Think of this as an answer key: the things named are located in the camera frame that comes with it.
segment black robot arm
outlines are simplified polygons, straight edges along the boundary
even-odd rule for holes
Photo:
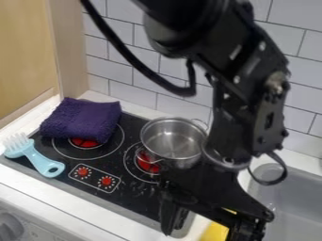
[[[193,64],[201,66],[214,88],[214,122],[202,148],[203,159],[189,170],[161,171],[160,221],[165,234],[180,228],[186,210],[230,228],[227,240],[253,241],[264,236],[274,215],[237,182],[253,156],[274,153],[288,133],[283,106],[290,85],[288,61],[253,21],[246,0],[134,0],[144,11],[151,46],[164,56],[186,58],[189,87],[179,88],[151,71],[121,42],[89,0],[80,0],[115,48],[159,86],[182,96],[196,93]]]

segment purple cloth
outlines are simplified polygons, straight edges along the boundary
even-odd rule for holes
[[[40,126],[45,137],[78,137],[106,143],[117,126],[121,105],[65,98]]]

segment stainless steel pot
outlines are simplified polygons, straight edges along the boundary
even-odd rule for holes
[[[201,157],[206,132],[192,120],[159,118],[146,123],[140,134],[147,151],[160,166],[192,168]]]

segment black stovetop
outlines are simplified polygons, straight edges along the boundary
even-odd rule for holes
[[[104,145],[79,138],[42,137],[36,132],[31,136],[35,139],[36,149],[66,165],[55,180],[40,176],[26,157],[2,160],[2,163],[74,195],[81,190],[85,192],[79,195],[81,198],[159,230],[158,166],[145,162],[149,156],[139,140],[140,130],[146,122],[122,113],[117,128]],[[109,203],[114,203],[117,208],[111,208]],[[193,217],[189,214],[182,230],[174,236],[185,236]]]

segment cable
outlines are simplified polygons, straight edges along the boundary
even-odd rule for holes
[[[170,91],[173,94],[181,95],[184,97],[196,95],[196,74],[192,65],[192,60],[188,59],[186,66],[188,68],[188,78],[189,87],[181,88],[176,85],[171,84],[168,80],[164,79],[144,63],[142,63],[131,51],[125,46],[118,35],[109,27],[105,20],[100,16],[95,7],[90,3],[89,0],[80,0],[83,7],[88,12],[92,21],[100,29],[100,31],[105,35],[105,37],[113,44],[113,46],[119,51],[119,53],[136,68],[139,72],[145,75],[147,78],[151,79],[155,84],[162,88]]]
[[[279,184],[281,183],[282,181],[284,181],[287,177],[287,166],[286,164],[283,162],[283,160],[274,152],[271,152],[271,153],[268,153],[267,154],[270,158],[272,158],[274,161],[276,161],[278,164],[281,165],[282,169],[283,169],[283,172],[282,172],[282,175],[281,177],[279,177],[278,179],[276,180],[273,180],[273,181],[264,181],[264,180],[261,180],[259,178],[257,178],[250,170],[250,167],[248,167],[248,171],[250,173],[250,176],[257,182],[259,183],[260,185],[276,185],[276,184]]]

